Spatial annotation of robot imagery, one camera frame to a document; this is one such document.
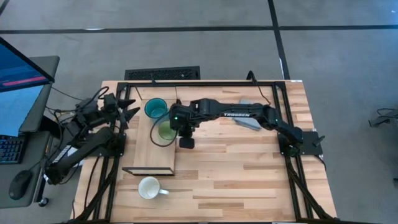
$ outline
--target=computer screen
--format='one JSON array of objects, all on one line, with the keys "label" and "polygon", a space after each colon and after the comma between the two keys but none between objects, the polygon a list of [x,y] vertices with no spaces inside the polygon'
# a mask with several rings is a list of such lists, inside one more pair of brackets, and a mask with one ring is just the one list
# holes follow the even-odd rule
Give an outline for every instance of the computer screen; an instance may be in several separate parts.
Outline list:
[{"label": "computer screen", "polygon": [[0,37],[0,92],[53,81],[53,77]]}]

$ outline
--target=floor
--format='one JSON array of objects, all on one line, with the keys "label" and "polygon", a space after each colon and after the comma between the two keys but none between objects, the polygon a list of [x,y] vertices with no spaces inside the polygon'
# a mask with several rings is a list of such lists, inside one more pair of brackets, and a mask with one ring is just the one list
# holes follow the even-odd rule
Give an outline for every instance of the floor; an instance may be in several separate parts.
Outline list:
[{"label": "floor", "polygon": [[[0,35],[27,56],[59,55],[54,86],[77,97],[90,97],[102,80],[121,80],[125,69],[135,68],[199,65],[202,79],[243,79],[253,70],[258,79],[303,80],[315,126],[326,136],[322,146],[338,216],[398,220],[392,181],[398,177],[398,129],[368,125],[376,109],[398,106],[398,26],[390,26],[398,24],[397,1],[2,2]],[[270,29],[274,12],[280,38]],[[208,26],[246,30],[136,29]],[[110,31],[84,30],[99,28]],[[67,109],[75,103],[52,92],[48,105]],[[47,187],[51,203],[44,208],[0,210],[1,223],[67,220],[77,180],[76,175],[67,185]]]}]

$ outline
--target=wooden tabletop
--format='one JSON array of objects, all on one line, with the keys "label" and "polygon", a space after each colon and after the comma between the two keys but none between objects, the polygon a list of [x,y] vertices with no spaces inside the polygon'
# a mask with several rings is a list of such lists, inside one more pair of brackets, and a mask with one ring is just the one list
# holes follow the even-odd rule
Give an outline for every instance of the wooden tabletop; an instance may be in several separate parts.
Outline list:
[{"label": "wooden tabletop", "polygon": [[[105,81],[110,92],[116,92],[117,81]],[[314,128],[302,82],[286,81],[294,124],[303,130]],[[274,106],[270,87],[262,86],[265,97]],[[191,100],[212,98],[222,103],[238,103],[240,99],[266,104],[257,87],[137,87],[130,99],[179,98],[187,105]],[[176,146],[175,176],[157,177],[170,195],[146,200],[137,193],[143,176],[121,170],[132,166],[137,140],[138,121],[145,116],[143,108],[133,117],[126,130],[125,154],[119,163],[112,222],[271,222],[294,221],[294,210],[284,158],[280,155],[276,131],[253,131],[235,124],[231,118],[201,123],[193,133],[196,147]],[[331,216],[336,216],[325,168],[314,156],[302,156],[308,189]],[[88,178],[95,158],[85,159],[75,197],[76,215],[83,210]],[[98,189],[102,159],[94,171],[88,201]],[[300,210],[306,217],[299,190]],[[108,193],[101,204],[104,217]]]}]

